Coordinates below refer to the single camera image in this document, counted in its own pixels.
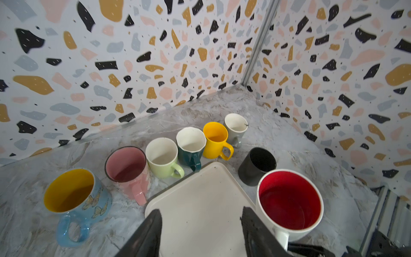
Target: white tray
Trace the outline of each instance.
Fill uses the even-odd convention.
[[[162,257],[246,257],[244,206],[255,208],[227,168],[213,162],[151,200],[145,216],[161,212]]]

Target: mug handle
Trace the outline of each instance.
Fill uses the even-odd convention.
[[[76,222],[80,226],[80,236],[77,241],[69,237],[69,225],[71,222]],[[90,224],[85,221],[79,221],[72,213],[67,213],[60,217],[57,226],[57,242],[62,247],[77,247],[86,241],[90,231]]]
[[[240,148],[240,147],[241,147],[241,138],[234,137],[233,147],[234,147],[234,148]]]
[[[131,186],[131,192],[133,193],[134,199],[136,200],[138,205],[143,206],[147,203],[147,200],[145,199],[145,195],[139,183],[135,183]]]
[[[194,154],[191,157],[191,161],[190,162],[190,168],[193,170],[193,172],[199,171],[201,169],[201,161],[200,158],[197,154]]]
[[[184,177],[184,170],[182,169],[182,167],[180,165],[178,165],[177,163],[173,163],[171,165],[172,168],[174,168],[180,175],[177,175],[174,171],[173,173],[171,173],[171,176],[173,178],[182,178]]]
[[[227,147],[227,148],[230,150],[230,156],[227,157],[227,156],[221,151],[220,157],[223,158],[224,160],[228,161],[228,160],[233,156],[234,148],[233,148],[232,145],[230,145],[230,144],[227,143],[227,142],[224,142],[223,146],[224,146],[224,147]]]
[[[288,248],[288,238],[289,234],[279,229],[272,228],[275,233],[275,239],[280,243],[280,245],[287,251]]]

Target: gray mug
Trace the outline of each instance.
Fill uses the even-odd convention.
[[[247,121],[239,114],[230,113],[224,118],[224,126],[229,132],[227,143],[234,148],[240,148],[241,139],[248,128]]]

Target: dark green mug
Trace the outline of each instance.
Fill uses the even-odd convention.
[[[178,161],[193,171],[201,169],[201,156],[207,139],[204,133],[195,127],[185,127],[177,133]]]

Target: light green mug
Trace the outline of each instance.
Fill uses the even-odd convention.
[[[177,164],[178,148],[173,140],[166,137],[152,140],[145,149],[145,155],[154,176],[158,178],[184,177],[184,170]]]

